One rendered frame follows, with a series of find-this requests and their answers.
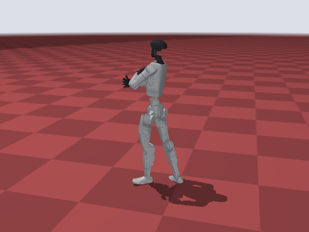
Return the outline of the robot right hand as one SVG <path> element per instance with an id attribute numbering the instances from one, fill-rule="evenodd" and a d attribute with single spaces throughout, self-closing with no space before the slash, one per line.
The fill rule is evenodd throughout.
<path id="1" fill-rule="evenodd" d="M 129 84 L 129 81 L 130 81 L 130 79 L 127 77 L 127 75 L 126 75 L 126 78 L 123 78 L 123 83 L 125 83 L 125 84 L 123 84 L 123 85 L 125 85 L 124 87 L 130 87 L 128 84 Z"/>

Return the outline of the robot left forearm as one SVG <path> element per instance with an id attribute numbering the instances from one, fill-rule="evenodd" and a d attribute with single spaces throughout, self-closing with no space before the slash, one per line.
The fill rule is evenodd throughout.
<path id="1" fill-rule="evenodd" d="M 134 75 L 133 75 L 133 77 L 132 77 L 132 79 L 129 81 L 129 85 L 137 78 L 137 73 L 138 72 L 136 72 Z"/>

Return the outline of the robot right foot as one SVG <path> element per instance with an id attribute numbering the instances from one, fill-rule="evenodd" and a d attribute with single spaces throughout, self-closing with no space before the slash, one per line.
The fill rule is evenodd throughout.
<path id="1" fill-rule="evenodd" d="M 177 183 L 183 183 L 183 178 L 181 176 L 174 177 L 174 175 L 169 176 L 169 179 Z"/>

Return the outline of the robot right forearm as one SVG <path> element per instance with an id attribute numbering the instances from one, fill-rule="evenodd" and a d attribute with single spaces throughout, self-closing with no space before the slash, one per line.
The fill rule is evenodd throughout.
<path id="1" fill-rule="evenodd" d="M 139 84 L 140 87 L 146 87 L 146 80 Z"/>

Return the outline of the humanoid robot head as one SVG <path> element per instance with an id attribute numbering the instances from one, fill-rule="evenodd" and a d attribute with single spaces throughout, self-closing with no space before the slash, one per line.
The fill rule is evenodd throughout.
<path id="1" fill-rule="evenodd" d="M 161 58 L 161 56 L 157 55 L 157 51 L 161 51 L 162 49 L 167 48 L 167 44 L 163 40 L 154 40 L 150 42 L 150 46 L 152 47 L 151 56 L 155 58 L 156 62 L 159 64 L 165 64 Z"/>

